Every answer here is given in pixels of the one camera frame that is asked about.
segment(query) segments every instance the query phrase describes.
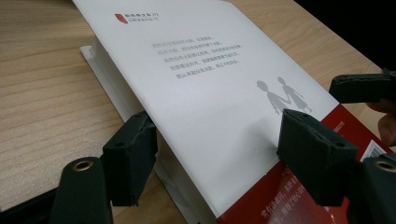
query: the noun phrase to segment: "open book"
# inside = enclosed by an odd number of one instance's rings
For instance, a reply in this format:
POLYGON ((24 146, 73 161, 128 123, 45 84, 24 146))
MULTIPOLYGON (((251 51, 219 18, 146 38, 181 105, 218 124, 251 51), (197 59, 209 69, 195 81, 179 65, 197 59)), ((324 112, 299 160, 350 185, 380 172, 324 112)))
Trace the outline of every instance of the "open book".
POLYGON ((156 172, 189 223, 347 222, 347 202, 315 205, 279 161, 282 110, 321 120, 358 159, 386 147, 236 7, 74 2, 96 35, 81 51, 121 117, 146 110, 163 136, 156 172))

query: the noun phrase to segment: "light wood grain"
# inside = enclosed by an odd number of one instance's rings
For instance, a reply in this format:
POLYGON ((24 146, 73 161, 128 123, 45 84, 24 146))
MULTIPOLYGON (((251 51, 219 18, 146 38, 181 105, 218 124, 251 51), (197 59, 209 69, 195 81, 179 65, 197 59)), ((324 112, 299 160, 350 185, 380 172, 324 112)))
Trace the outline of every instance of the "light wood grain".
MULTIPOLYGON (((325 89, 340 74, 380 69, 291 0, 232 0, 325 89)), ((93 33, 71 1, 0 1, 0 209, 55 188, 64 166, 100 156, 121 126, 79 47, 93 33)), ((381 116, 347 108, 377 134, 381 116)), ((116 223, 185 223, 152 174, 138 208, 116 223)))

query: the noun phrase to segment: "gray silhouette figure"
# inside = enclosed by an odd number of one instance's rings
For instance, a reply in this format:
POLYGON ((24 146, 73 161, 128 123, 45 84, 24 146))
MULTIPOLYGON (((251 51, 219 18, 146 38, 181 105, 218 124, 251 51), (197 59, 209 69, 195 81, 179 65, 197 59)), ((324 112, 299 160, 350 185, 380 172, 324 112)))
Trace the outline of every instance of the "gray silhouette figure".
POLYGON ((290 98, 294 101, 298 108, 302 109, 306 113, 306 109, 312 112, 312 109, 308 107, 308 104, 303 100, 304 97, 295 91, 292 87, 286 85, 285 80, 282 77, 278 77, 277 80, 283 85, 283 91, 288 96, 288 103, 291 104, 290 98))
POLYGON ((268 86, 263 81, 257 81, 257 87, 259 87, 262 91, 267 92, 268 100, 270 101, 271 105, 273 106, 275 112, 279 115, 279 111, 283 112, 283 109, 289 109, 285 104, 282 102, 290 104, 287 100, 283 99, 282 97, 276 95, 273 92, 268 91, 268 86))

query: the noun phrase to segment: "finger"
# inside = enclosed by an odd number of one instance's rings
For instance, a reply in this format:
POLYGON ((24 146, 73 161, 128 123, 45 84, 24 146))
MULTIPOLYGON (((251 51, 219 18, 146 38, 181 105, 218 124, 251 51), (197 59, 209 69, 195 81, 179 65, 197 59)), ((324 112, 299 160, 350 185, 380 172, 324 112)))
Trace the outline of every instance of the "finger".
POLYGON ((396 146, 396 116, 387 114, 378 122, 381 140, 389 147, 396 146))
POLYGON ((387 99, 381 99, 379 103, 367 103, 367 105, 378 112, 396 114, 396 103, 387 99))

